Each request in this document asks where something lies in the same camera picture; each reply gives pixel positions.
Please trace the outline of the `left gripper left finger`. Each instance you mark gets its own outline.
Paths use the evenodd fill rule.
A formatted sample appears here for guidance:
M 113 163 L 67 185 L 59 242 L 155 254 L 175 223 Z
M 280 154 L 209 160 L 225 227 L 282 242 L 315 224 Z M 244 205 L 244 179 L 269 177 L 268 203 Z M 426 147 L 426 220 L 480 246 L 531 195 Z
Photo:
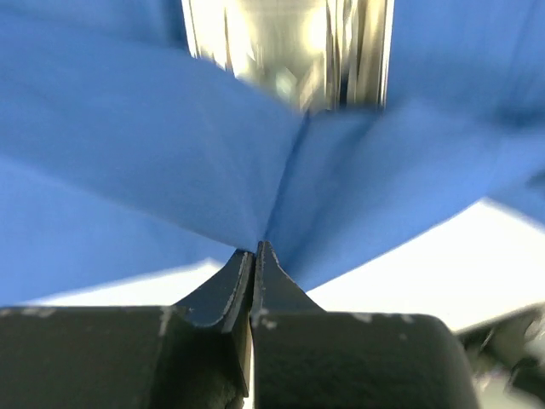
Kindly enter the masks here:
M 2 407 L 241 407 L 254 266 L 236 251 L 173 305 L 3 308 Z

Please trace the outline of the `blue surgical cloth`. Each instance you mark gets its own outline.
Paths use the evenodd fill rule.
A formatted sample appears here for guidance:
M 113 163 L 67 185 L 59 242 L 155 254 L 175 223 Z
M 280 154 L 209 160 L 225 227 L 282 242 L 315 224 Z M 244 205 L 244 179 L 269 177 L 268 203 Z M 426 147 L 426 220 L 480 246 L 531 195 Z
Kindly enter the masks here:
M 2 2 L 2 304 L 261 240 L 310 290 L 484 197 L 543 219 L 543 2 L 397 2 L 388 92 L 307 116 L 176 1 Z

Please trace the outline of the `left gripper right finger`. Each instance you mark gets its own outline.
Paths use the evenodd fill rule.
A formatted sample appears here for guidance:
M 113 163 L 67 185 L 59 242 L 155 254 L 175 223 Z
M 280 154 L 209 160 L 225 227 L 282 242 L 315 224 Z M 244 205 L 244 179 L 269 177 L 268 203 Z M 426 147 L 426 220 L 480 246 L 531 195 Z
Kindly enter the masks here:
M 425 314 L 328 312 L 280 267 L 268 242 L 251 309 L 259 408 L 475 408 L 463 348 Z

